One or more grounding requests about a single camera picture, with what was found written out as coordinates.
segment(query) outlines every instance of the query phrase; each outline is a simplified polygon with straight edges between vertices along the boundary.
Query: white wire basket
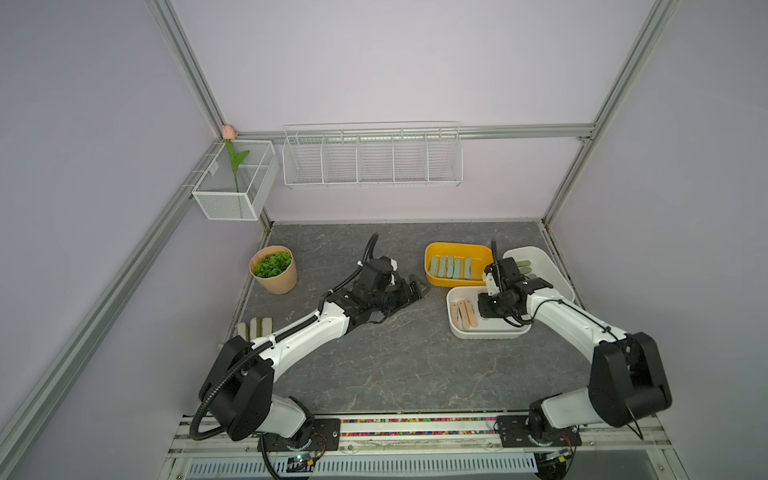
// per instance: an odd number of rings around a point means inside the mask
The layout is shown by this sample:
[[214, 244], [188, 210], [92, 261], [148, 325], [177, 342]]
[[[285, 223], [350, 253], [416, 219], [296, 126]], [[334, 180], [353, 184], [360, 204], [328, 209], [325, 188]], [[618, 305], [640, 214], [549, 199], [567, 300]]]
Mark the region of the white wire basket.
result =
[[258, 220], [280, 163], [271, 141], [232, 140], [237, 153], [249, 150], [237, 169], [237, 186], [225, 144], [196, 183], [194, 195], [210, 220]]
[[299, 132], [286, 127], [283, 173], [291, 188], [459, 185], [458, 125]]

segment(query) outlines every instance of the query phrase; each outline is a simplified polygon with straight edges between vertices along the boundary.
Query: green plant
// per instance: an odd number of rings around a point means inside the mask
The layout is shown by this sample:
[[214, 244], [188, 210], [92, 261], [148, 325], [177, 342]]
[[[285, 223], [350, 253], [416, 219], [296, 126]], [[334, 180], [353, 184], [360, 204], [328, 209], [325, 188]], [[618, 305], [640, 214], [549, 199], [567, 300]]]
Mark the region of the green plant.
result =
[[286, 271], [292, 261], [293, 259], [288, 252], [277, 252], [272, 255], [267, 255], [258, 265], [256, 265], [256, 270], [253, 272], [253, 275], [261, 278], [278, 276]]
[[224, 140], [224, 143], [227, 145], [227, 151], [230, 152], [230, 163], [232, 164], [232, 175], [235, 176], [235, 188], [237, 189], [237, 192], [240, 192], [240, 186], [237, 184], [237, 168], [240, 167], [240, 164], [243, 163], [243, 160], [245, 160], [245, 157], [248, 156], [250, 153], [250, 150], [244, 150], [240, 153], [237, 153], [235, 151], [235, 147], [232, 146], [232, 142], [229, 139]]

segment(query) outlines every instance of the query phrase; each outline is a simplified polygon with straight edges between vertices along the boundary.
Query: gray marble tabletop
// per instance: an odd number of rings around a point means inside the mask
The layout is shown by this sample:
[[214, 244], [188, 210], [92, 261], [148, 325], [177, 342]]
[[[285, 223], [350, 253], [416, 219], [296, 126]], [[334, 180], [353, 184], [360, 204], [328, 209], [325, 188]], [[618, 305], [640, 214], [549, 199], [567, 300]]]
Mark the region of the gray marble tabletop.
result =
[[[271, 245], [293, 251], [299, 282], [285, 295], [254, 285], [244, 319], [271, 316], [275, 328], [314, 310], [320, 296], [356, 267], [373, 232], [374, 256], [397, 260], [403, 275], [424, 276], [432, 242], [489, 245], [499, 253], [532, 245], [547, 250], [535, 222], [277, 225]], [[587, 385], [589, 362], [545, 325], [517, 339], [455, 337], [445, 309], [448, 288], [381, 324], [366, 324], [310, 353], [274, 392], [314, 413], [527, 409], [530, 402]]]

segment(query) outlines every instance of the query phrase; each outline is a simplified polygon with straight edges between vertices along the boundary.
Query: metal vent grille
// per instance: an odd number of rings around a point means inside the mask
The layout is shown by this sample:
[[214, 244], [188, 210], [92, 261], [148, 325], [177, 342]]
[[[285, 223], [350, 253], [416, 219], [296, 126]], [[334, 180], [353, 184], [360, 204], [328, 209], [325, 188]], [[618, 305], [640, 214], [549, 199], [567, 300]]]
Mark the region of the metal vent grille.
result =
[[[274, 463], [280, 476], [306, 477], [306, 473], [285, 473], [287, 457]], [[536, 473], [532, 453], [476, 453], [433, 455], [333, 455], [317, 463], [313, 477], [340, 476], [443, 476], [480, 473]], [[203, 478], [268, 478], [258, 458], [197, 458], [187, 473], [187, 480]]]
[[356, 131], [286, 127], [285, 182], [291, 188], [458, 185], [458, 125]]

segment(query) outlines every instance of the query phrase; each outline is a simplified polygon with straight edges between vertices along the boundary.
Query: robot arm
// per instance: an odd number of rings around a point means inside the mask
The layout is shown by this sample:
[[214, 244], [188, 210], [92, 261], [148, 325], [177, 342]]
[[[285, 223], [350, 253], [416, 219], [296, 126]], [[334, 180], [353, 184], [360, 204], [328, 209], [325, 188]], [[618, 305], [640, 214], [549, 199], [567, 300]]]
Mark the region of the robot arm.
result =
[[[232, 440], [241, 440], [258, 431], [276, 433], [296, 448], [308, 443], [313, 415], [298, 400], [273, 395], [274, 382], [322, 344], [364, 323], [381, 323], [421, 299], [428, 289], [414, 275], [401, 278], [394, 260], [372, 258], [377, 238], [374, 233], [357, 270], [329, 290], [319, 309], [269, 337], [247, 342], [236, 336], [224, 344], [200, 389], [201, 404], [190, 422], [190, 438], [203, 440], [226, 432]], [[200, 432], [208, 411], [221, 427]]]
[[645, 333], [608, 325], [566, 300], [540, 278], [520, 274], [514, 258], [496, 259], [485, 269], [488, 293], [478, 296], [486, 318], [513, 325], [541, 322], [591, 362], [589, 385], [531, 404], [531, 439], [544, 444], [574, 425], [605, 422], [614, 427], [668, 409], [672, 404], [656, 343]]

